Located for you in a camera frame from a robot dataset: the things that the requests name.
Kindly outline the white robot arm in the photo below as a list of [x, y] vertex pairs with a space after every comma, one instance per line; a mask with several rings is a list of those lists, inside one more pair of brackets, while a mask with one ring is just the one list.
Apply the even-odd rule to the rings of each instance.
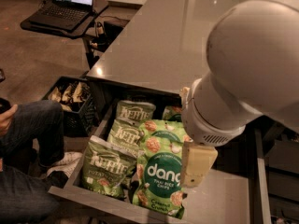
[[227, 144], [260, 116], [299, 131], [299, 0], [248, 0], [225, 13], [206, 43], [209, 70], [181, 91], [190, 139], [180, 184], [198, 186]]

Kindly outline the person's hand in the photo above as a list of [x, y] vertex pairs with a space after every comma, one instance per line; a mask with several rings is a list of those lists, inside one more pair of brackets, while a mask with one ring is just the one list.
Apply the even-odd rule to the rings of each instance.
[[8, 111], [0, 114], [0, 136], [7, 134], [17, 110], [18, 106], [13, 105]]

